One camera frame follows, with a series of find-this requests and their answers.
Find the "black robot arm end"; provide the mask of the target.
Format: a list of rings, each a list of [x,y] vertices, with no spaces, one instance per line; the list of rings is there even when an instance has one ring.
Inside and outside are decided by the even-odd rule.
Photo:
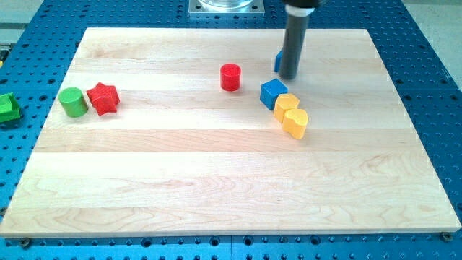
[[[282,0],[282,2],[297,8],[317,8],[325,5],[328,0]]]

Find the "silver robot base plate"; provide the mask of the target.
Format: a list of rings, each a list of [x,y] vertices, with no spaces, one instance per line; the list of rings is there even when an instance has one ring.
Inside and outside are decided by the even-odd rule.
[[[264,15],[264,0],[189,0],[188,13],[191,16],[212,15]]]

